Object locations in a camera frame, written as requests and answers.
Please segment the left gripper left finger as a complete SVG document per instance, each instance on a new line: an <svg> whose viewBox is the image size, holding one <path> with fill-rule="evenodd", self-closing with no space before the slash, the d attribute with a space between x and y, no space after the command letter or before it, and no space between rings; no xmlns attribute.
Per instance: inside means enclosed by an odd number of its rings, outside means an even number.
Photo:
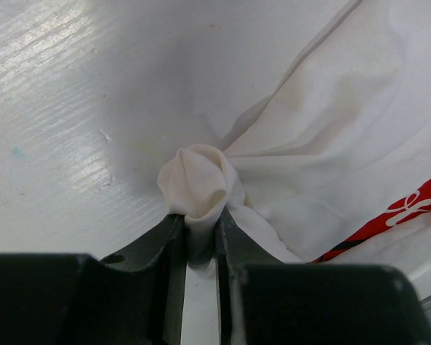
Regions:
<svg viewBox="0 0 431 345"><path fill-rule="evenodd" d="M113 279L118 335L131 343L180 344L186 278L185 225L170 215L147 233L101 260Z"/></svg>

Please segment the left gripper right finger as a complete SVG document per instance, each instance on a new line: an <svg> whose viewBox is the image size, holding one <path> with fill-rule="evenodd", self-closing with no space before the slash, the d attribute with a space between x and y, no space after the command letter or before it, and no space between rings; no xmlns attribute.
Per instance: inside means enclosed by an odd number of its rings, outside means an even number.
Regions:
<svg viewBox="0 0 431 345"><path fill-rule="evenodd" d="M268 306L266 284L260 279L281 262L248 236L226 209L214 232L220 340L253 341L264 333L261 312Z"/></svg>

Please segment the white printed t-shirt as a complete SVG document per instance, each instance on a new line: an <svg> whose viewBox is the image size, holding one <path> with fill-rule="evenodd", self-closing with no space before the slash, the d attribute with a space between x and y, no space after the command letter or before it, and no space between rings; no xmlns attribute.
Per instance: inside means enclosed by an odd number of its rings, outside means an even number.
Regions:
<svg viewBox="0 0 431 345"><path fill-rule="evenodd" d="M308 263L431 179L431 1L361 1L227 149L177 151L158 185L213 256L223 210L283 262Z"/></svg>

